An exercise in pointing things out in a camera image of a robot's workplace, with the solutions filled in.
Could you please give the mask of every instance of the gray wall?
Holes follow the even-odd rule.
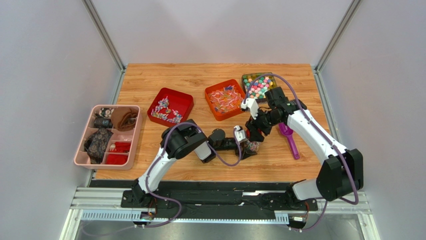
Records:
[[[351,0],[94,0],[128,63],[316,64]]]
[[[322,72],[381,238],[424,239],[426,2],[365,0]]]
[[[58,239],[92,106],[119,79],[80,0],[0,1],[0,239]]]

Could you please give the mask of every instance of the purple scoop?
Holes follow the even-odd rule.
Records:
[[[296,143],[293,140],[293,130],[282,122],[278,124],[278,127],[281,134],[287,138],[294,159],[300,159],[301,157],[299,156],[298,148],[296,147]]]

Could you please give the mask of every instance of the pink container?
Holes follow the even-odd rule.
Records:
[[[100,110],[101,108],[123,108],[123,107],[130,107],[132,109],[137,110],[137,119],[136,119],[136,125],[134,128],[130,131],[118,131],[115,128],[108,128],[113,135],[109,139],[108,146],[106,147],[105,155],[103,156],[103,161],[101,164],[91,164],[90,158],[87,152],[85,152],[85,141],[86,139],[98,131],[98,128],[94,127],[94,121],[95,121],[95,112]],[[135,154],[136,154],[136,148],[138,147],[138,140],[139,140],[139,134],[141,132],[141,126],[142,126],[142,113],[141,108],[137,105],[97,105],[91,110],[91,114],[89,116],[89,119],[87,121],[86,128],[84,130],[83,136],[80,140],[80,144],[78,145],[77,153],[74,157],[74,163],[78,166],[83,166],[87,169],[110,169],[110,170],[129,170],[133,167],[133,162],[135,161]],[[118,153],[118,152],[108,152],[110,149],[110,146],[115,142],[129,142],[130,144],[130,151],[128,153]],[[115,165],[115,164],[105,164],[107,161],[108,155],[126,155],[127,162],[122,165]]]

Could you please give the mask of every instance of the wooden table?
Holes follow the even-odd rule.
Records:
[[[142,128],[133,168],[130,170],[98,170],[96,179],[134,180],[140,177],[156,156],[161,134],[167,128],[151,122],[148,107],[163,87],[190,94],[194,107],[189,115],[208,136],[219,127],[227,137],[232,136],[235,125],[244,126],[248,112],[216,121],[204,96],[205,88],[214,84],[236,79],[243,74],[273,72],[284,77],[295,89],[313,117],[327,131],[326,116],[321,104],[311,66],[308,64],[129,64],[118,97],[119,105],[138,105],[142,110]],[[293,99],[285,83],[276,80],[286,96]],[[300,159],[295,160],[289,144],[279,133],[278,126],[265,138],[258,155],[242,160],[235,167],[224,165],[215,158],[203,164],[195,155],[178,160],[164,176],[164,180],[175,181],[241,181],[241,182],[293,182],[316,178],[321,168],[319,161],[308,145],[293,134]],[[234,151],[220,151],[228,163],[235,163]]]

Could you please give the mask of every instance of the brown pouch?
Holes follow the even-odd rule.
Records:
[[[136,125],[138,110],[130,107],[118,107],[111,114],[111,122],[120,132],[130,131]]]

